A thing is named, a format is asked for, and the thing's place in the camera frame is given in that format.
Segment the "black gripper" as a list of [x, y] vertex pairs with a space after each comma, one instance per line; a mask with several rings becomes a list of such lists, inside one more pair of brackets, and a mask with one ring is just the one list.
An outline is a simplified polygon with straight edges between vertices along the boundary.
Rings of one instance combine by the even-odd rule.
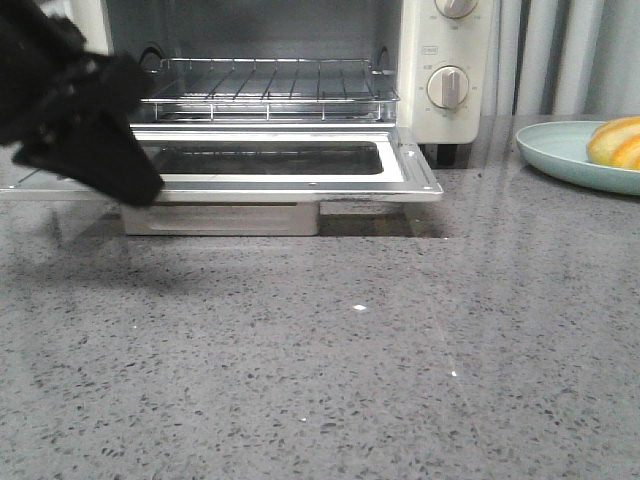
[[1, 143], [17, 165], [72, 178], [131, 206], [164, 181], [127, 115], [152, 81], [128, 54], [83, 54], [84, 35], [39, 1], [1, 3]]

